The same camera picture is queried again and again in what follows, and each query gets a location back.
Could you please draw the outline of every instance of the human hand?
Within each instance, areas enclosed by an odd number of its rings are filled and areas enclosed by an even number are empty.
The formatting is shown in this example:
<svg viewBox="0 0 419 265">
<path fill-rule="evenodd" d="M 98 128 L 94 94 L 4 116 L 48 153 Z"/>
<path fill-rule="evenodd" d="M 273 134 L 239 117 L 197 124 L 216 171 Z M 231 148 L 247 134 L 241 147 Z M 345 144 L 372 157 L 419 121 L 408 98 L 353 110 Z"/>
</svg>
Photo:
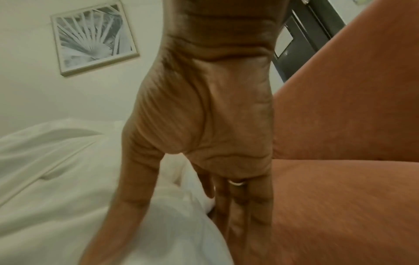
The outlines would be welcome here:
<svg viewBox="0 0 419 265">
<path fill-rule="evenodd" d="M 263 264 L 273 204 L 268 73 L 281 16 L 266 14 L 258 22 L 193 13 L 210 7 L 221 12 L 213 6 L 217 1 L 207 1 L 207 8 L 182 5 L 191 0 L 165 2 L 160 52 L 123 130 L 118 189 L 80 265 L 110 264 L 121 256 L 147 212 L 160 160 L 180 152 L 206 194 L 215 196 L 214 222 L 235 264 Z M 223 31 L 211 32 L 208 25 Z M 239 26 L 249 32 L 233 30 Z"/>
</svg>

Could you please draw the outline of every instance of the framed picture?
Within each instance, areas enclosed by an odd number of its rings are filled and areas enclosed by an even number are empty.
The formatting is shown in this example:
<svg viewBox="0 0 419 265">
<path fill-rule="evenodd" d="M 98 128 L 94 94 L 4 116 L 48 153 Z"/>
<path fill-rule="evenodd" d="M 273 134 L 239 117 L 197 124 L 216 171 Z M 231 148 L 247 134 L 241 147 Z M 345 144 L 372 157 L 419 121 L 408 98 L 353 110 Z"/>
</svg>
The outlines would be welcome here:
<svg viewBox="0 0 419 265">
<path fill-rule="evenodd" d="M 62 76 L 139 56 L 120 1 L 54 15 L 52 26 Z"/>
</svg>

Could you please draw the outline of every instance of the hand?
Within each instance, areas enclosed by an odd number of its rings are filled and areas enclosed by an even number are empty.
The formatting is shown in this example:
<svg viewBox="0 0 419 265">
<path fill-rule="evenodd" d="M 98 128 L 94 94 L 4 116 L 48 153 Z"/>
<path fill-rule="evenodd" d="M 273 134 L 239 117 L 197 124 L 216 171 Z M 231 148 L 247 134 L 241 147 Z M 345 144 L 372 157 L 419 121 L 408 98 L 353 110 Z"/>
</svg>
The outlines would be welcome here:
<svg viewBox="0 0 419 265">
<path fill-rule="evenodd" d="M 206 194 L 215 196 L 214 222 L 235 264 L 264 264 L 273 203 L 268 73 L 280 16 L 260 23 L 225 18 L 229 23 L 219 24 L 222 17 L 192 14 L 193 7 L 181 4 L 185 2 L 189 0 L 165 2 L 160 52 L 122 133 L 119 186 L 80 265 L 110 264 L 121 256 L 147 212 L 160 160 L 165 153 L 180 152 L 191 161 Z M 180 21 L 175 23 L 179 28 L 170 19 Z M 199 36 L 208 25 L 218 24 L 224 32 L 240 25 L 250 31 L 230 30 L 239 36 L 228 37 L 212 32 L 211 37 L 207 28 L 208 34 Z M 229 180 L 245 184 L 235 186 Z"/>
</svg>

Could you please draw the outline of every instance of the white sheet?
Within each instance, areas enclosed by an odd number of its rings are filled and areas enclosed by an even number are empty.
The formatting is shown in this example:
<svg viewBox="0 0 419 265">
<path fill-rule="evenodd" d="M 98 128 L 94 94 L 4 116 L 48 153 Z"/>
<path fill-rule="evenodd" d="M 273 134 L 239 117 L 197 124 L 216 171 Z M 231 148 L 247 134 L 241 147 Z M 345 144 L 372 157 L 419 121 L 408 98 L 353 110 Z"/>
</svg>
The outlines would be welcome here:
<svg viewBox="0 0 419 265">
<path fill-rule="evenodd" d="M 0 139 L 0 264 L 77 264 L 116 188 L 122 125 L 62 120 Z M 232 265 L 212 205 L 185 157 L 165 156 L 123 264 Z"/>
</svg>

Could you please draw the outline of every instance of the finger ring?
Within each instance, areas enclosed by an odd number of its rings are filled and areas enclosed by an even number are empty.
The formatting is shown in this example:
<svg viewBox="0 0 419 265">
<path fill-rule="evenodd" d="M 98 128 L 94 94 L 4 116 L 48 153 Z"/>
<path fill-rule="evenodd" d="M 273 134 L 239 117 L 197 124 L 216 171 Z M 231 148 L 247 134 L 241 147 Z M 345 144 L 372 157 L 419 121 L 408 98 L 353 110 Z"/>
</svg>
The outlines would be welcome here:
<svg viewBox="0 0 419 265">
<path fill-rule="evenodd" d="M 228 183 L 230 183 L 233 186 L 237 186 L 237 187 L 240 187 L 240 186 L 243 186 L 244 184 L 246 184 L 245 181 L 243 181 L 243 182 L 232 182 L 231 180 L 228 180 Z"/>
</svg>

